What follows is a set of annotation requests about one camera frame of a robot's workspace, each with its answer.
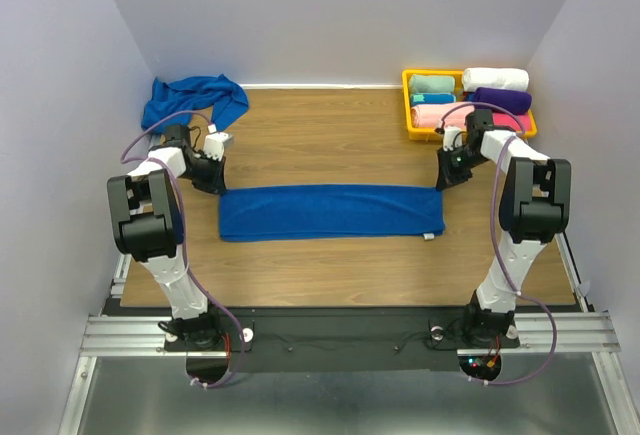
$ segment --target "wooden table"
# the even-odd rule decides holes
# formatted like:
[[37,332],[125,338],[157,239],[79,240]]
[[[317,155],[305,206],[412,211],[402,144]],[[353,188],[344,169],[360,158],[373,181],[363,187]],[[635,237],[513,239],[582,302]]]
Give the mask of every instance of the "wooden table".
[[[410,141],[400,90],[252,90],[250,111],[229,129],[229,188],[313,183],[435,185],[437,143]],[[202,125],[200,117],[193,124]],[[444,192],[446,231],[421,237],[229,243],[218,237],[218,197],[182,180],[191,265],[230,306],[464,305],[493,259],[489,202],[495,165]],[[574,298],[555,243],[525,293],[550,304]],[[167,306],[133,262],[122,297]]]

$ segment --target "gray wall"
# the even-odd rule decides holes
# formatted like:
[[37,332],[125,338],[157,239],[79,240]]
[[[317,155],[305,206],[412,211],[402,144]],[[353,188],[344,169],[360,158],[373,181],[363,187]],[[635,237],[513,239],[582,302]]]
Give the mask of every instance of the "gray wall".
[[529,66],[537,148],[573,164],[569,239],[640,402],[638,0],[567,0]]
[[113,0],[0,0],[0,432],[57,433],[151,74]]
[[152,71],[243,83],[399,83],[524,66],[564,0],[115,0]]

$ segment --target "yellow bin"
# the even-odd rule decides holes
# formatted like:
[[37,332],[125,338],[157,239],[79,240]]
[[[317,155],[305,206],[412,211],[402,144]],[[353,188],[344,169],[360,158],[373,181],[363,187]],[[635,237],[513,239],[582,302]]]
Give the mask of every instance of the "yellow bin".
[[[462,72],[463,70],[412,70],[408,69],[402,72],[402,91],[404,92],[404,109],[407,119],[407,131],[409,132],[409,140],[442,140],[442,136],[438,135],[435,128],[416,128],[411,123],[411,104],[409,103],[409,79],[411,75],[451,75],[456,79],[456,93],[462,93]],[[533,112],[527,112],[531,121],[531,129],[526,131],[524,138],[534,137],[538,133],[536,121],[533,118]]]

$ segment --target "pink rolled towel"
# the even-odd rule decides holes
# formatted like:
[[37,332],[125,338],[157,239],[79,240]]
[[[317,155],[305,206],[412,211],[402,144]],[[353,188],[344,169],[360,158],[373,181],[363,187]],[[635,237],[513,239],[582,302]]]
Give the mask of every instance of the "pink rolled towel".
[[[452,108],[462,105],[465,102],[445,103],[442,105],[422,104],[411,109],[411,123],[415,128],[436,128],[440,125],[440,119]],[[475,108],[473,106],[462,107],[453,112],[444,121],[445,127],[458,127],[465,130],[465,118]],[[531,130],[531,120],[529,115],[516,115],[526,131]],[[493,113],[493,123],[503,127],[510,127],[520,130],[518,124],[509,115],[504,113]]]

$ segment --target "purple rolled towel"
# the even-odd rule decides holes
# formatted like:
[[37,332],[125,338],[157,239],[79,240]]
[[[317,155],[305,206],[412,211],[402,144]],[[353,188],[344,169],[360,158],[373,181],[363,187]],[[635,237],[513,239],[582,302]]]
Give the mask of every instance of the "purple rolled towel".
[[531,108],[530,93],[501,88],[479,87],[473,96],[473,101],[493,103],[505,110],[509,110],[514,115],[527,113]]

